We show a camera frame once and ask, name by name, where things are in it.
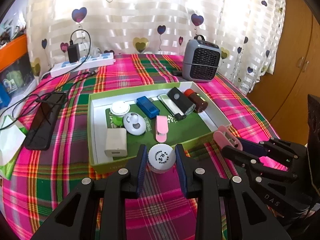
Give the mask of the pink small clip case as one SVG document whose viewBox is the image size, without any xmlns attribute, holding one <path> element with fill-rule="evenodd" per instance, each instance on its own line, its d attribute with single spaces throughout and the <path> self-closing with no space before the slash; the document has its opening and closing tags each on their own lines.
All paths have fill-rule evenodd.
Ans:
<svg viewBox="0 0 320 240">
<path fill-rule="evenodd" d="M 238 150 L 243 150 L 240 140 L 232 135 L 226 126 L 221 125 L 217 131 L 213 133 L 213 139 L 220 148 L 225 146 L 232 146 Z"/>
</svg>

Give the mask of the white round bottle cap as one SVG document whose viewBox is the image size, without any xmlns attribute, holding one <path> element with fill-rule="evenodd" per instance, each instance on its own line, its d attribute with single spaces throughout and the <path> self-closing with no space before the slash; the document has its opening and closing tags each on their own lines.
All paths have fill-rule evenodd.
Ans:
<svg viewBox="0 0 320 240">
<path fill-rule="evenodd" d="M 148 152 L 148 166 L 155 173 L 168 172 L 176 162 L 174 149 L 167 144 L 156 144 Z"/>
</svg>

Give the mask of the white wall charger plug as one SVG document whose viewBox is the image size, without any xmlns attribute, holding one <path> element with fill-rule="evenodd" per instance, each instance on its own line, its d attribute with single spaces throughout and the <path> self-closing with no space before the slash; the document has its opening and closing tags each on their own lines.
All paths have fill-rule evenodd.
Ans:
<svg viewBox="0 0 320 240">
<path fill-rule="evenodd" d="M 127 157 L 127 131 L 109 128 L 106 133 L 105 154 L 108 157 Z"/>
</svg>

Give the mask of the silver metal lighter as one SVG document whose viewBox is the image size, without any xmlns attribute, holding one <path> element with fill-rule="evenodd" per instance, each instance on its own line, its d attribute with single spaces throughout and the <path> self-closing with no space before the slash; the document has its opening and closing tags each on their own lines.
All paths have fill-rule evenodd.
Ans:
<svg viewBox="0 0 320 240">
<path fill-rule="evenodd" d="M 157 96 L 158 100 L 165 106 L 176 121 L 185 119 L 186 115 L 176 106 L 176 104 L 168 97 L 167 94 Z"/>
</svg>

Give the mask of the wooden cabinet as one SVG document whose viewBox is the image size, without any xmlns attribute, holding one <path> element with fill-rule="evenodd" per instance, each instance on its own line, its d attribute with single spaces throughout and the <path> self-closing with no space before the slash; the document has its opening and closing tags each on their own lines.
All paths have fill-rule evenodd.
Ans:
<svg viewBox="0 0 320 240">
<path fill-rule="evenodd" d="M 309 94 L 319 96 L 319 21 L 306 0 L 286 0 L 274 72 L 248 98 L 281 139 L 305 145 Z"/>
</svg>

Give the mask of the white panda-shaped gadget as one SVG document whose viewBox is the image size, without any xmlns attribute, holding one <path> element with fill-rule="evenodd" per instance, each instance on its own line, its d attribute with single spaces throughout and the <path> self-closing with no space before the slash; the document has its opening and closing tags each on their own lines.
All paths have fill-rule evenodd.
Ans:
<svg viewBox="0 0 320 240">
<path fill-rule="evenodd" d="M 146 132 L 146 122 L 141 115 L 129 112 L 123 117 L 123 124 L 131 135 L 142 135 Z"/>
</svg>

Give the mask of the green and white tray box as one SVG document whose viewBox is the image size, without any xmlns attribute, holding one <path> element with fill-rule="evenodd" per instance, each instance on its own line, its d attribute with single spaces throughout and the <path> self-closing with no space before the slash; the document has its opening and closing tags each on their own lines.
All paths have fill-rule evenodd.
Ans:
<svg viewBox="0 0 320 240">
<path fill-rule="evenodd" d="M 184 120 L 176 121 L 171 113 L 158 100 L 158 96 L 166 94 L 172 88 L 181 92 L 192 89 L 199 94 L 208 107 L 201 113 L 191 113 Z M 122 88 L 89 95 L 87 133 L 89 163 L 99 173 L 108 173 L 124 167 L 127 161 L 137 155 L 141 144 L 151 148 L 157 144 L 155 139 L 156 122 L 149 119 L 136 105 L 137 98 L 146 96 L 167 116 L 168 133 L 166 144 L 175 146 L 182 143 L 185 149 L 195 147 L 212 140 L 213 133 L 220 127 L 230 127 L 231 122 L 209 98 L 209 96 L 194 82 L 162 83 L 138 87 Z M 127 156 L 108 157 L 105 154 L 107 130 L 115 128 L 111 113 L 112 103 L 124 101 L 130 105 L 130 111 L 140 114 L 146 122 L 146 132 L 140 136 L 127 135 Z"/>
</svg>

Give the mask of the brown bottle red cap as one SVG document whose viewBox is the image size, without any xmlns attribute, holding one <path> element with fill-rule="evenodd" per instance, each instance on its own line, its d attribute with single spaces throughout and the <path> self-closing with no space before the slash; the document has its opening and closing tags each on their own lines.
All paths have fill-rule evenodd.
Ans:
<svg viewBox="0 0 320 240">
<path fill-rule="evenodd" d="M 184 95 L 195 104 L 195 111 L 197 113 L 203 112 L 208 107 L 208 102 L 205 101 L 202 97 L 199 96 L 192 89 L 187 89 L 184 91 Z"/>
</svg>

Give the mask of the pink clip gadget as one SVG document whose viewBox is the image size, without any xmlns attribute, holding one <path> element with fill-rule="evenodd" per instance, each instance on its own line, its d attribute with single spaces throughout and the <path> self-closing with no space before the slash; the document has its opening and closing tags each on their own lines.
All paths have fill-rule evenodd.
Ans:
<svg viewBox="0 0 320 240">
<path fill-rule="evenodd" d="M 156 135 L 155 138 L 159 143 L 164 143 L 167 140 L 167 133 L 169 131 L 168 119 L 166 116 L 156 116 Z"/>
</svg>

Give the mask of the black sensor flashlight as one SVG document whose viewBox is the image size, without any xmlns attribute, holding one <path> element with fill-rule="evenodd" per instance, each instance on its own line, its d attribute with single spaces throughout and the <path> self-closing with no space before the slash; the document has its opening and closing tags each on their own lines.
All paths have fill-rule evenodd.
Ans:
<svg viewBox="0 0 320 240">
<path fill-rule="evenodd" d="M 184 115 L 189 115 L 195 110 L 195 103 L 189 100 L 178 88 L 172 88 L 167 95 Z"/>
</svg>

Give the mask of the white round disc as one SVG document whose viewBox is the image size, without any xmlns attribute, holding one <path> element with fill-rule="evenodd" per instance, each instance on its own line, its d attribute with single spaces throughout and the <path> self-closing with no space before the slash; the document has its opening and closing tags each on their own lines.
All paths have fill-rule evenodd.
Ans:
<svg viewBox="0 0 320 240">
<path fill-rule="evenodd" d="M 116 116 L 124 116 L 125 114 L 129 113 L 129 111 L 130 104 L 125 101 L 114 102 L 110 107 L 110 112 Z"/>
</svg>

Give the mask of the blue USB tester dongle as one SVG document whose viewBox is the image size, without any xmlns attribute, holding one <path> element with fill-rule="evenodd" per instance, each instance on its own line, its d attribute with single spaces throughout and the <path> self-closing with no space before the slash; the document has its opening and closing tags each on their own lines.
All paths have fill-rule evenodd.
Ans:
<svg viewBox="0 0 320 240">
<path fill-rule="evenodd" d="M 160 110 L 146 96 L 137 98 L 136 105 L 149 119 L 154 119 L 160 114 Z"/>
</svg>

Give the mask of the black smartphone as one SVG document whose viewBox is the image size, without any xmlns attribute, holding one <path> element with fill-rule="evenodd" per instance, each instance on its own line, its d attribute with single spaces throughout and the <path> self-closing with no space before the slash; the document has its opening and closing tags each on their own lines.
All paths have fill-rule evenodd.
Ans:
<svg viewBox="0 0 320 240">
<path fill-rule="evenodd" d="M 24 141 L 26 149 L 40 151 L 49 149 L 57 117 L 66 97 L 66 92 L 53 92 L 43 99 L 36 100 L 40 105 Z"/>
</svg>

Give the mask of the grey portable heater fan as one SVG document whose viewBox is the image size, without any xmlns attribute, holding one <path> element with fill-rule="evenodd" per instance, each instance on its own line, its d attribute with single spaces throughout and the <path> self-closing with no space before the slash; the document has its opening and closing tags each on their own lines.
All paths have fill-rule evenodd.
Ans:
<svg viewBox="0 0 320 240">
<path fill-rule="evenodd" d="M 189 40 L 184 52 L 182 77 L 188 81 L 208 83 L 219 67 L 221 49 L 203 35 Z"/>
</svg>

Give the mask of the white tissue pack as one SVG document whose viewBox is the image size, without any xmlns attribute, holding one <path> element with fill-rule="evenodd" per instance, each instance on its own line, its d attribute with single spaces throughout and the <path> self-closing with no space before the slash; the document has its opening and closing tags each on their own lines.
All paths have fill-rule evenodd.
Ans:
<svg viewBox="0 0 320 240">
<path fill-rule="evenodd" d="M 1 130 L 1 177 L 10 180 L 22 144 L 27 135 L 27 129 L 16 121 L 8 128 Z"/>
</svg>

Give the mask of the white power strip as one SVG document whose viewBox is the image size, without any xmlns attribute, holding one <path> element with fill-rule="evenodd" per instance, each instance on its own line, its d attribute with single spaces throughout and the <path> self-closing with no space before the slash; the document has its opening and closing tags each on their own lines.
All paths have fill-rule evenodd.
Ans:
<svg viewBox="0 0 320 240">
<path fill-rule="evenodd" d="M 113 53 L 100 54 L 99 57 L 82 57 L 78 62 L 65 61 L 56 64 L 50 71 L 51 77 L 57 77 L 68 72 L 76 72 L 102 66 L 110 66 L 116 62 Z"/>
</svg>

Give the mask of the black power adapter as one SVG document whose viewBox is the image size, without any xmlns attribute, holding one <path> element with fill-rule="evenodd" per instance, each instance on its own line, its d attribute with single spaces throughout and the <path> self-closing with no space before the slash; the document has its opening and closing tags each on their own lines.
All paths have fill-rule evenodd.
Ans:
<svg viewBox="0 0 320 240">
<path fill-rule="evenodd" d="M 79 45 L 77 43 L 69 45 L 67 51 L 68 51 L 68 58 L 70 63 L 76 63 L 79 61 L 80 50 L 79 50 Z"/>
</svg>

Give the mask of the blue small box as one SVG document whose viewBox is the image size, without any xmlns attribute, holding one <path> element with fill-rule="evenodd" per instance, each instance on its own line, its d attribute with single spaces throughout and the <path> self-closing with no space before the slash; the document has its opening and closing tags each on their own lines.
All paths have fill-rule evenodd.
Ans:
<svg viewBox="0 0 320 240">
<path fill-rule="evenodd" d="M 7 90 L 4 88 L 2 83 L 0 83 L 0 109 L 7 107 L 10 101 L 11 101 L 11 98 L 7 93 Z"/>
</svg>

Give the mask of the orange and black box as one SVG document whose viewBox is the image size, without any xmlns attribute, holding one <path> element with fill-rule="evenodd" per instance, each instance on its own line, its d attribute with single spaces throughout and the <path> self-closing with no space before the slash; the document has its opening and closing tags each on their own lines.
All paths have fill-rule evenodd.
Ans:
<svg viewBox="0 0 320 240">
<path fill-rule="evenodd" d="M 1 84 L 13 98 L 24 93 L 34 81 L 25 34 L 1 48 Z"/>
</svg>

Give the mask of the heart-pattern white curtain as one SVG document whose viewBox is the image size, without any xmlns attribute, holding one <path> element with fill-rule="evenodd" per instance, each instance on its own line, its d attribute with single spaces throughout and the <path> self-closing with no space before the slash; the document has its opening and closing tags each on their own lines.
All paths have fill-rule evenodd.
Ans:
<svg viewBox="0 0 320 240">
<path fill-rule="evenodd" d="M 218 71 L 243 93 L 273 73 L 285 0 L 28 0 L 27 46 L 41 76 L 67 59 L 69 40 L 116 54 L 183 55 L 202 35 L 218 45 Z"/>
</svg>

